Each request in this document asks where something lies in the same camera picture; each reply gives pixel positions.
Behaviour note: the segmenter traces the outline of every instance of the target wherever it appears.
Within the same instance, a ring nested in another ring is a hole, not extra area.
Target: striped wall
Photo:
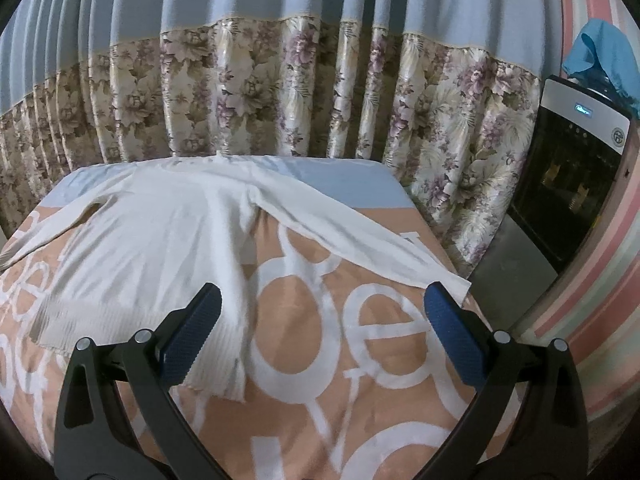
[[[601,18],[626,34],[640,60],[640,30],[621,0],[562,0],[562,7],[564,55],[587,20]],[[634,160],[627,159],[629,175],[618,179],[610,218],[522,335],[544,344],[568,341],[591,420],[640,388],[640,158],[637,137],[629,141],[636,144]]]

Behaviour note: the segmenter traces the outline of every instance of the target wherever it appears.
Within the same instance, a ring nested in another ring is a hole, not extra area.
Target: floral pattern
[[[0,118],[10,234],[97,162],[274,154],[381,160],[462,275],[502,221],[539,80],[480,48],[360,23],[224,18],[92,53]]]

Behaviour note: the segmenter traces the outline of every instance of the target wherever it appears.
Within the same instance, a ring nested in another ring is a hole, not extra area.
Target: sweater sleeve
[[[114,200],[114,193],[123,187],[131,175],[132,171],[125,171],[106,180],[30,229],[0,253],[0,272],[74,227],[92,206],[105,206],[110,199]]]

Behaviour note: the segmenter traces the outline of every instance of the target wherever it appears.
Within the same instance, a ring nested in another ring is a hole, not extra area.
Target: blue cloth
[[[604,72],[620,104],[640,118],[640,72],[629,40],[617,27],[592,18],[582,28],[562,68],[581,83],[607,85]]]

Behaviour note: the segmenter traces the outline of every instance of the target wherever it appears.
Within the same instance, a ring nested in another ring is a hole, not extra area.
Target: ribbed hem
[[[82,337],[91,337],[97,345],[124,342],[137,330],[155,329],[166,314],[141,313],[114,305],[105,305],[98,312],[94,305],[60,302],[47,296],[33,320],[29,336],[38,346],[71,355]],[[241,353],[245,336],[246,324],[238,326],[229,321],[223,308],[183,384],[217,397],[244,400]]]

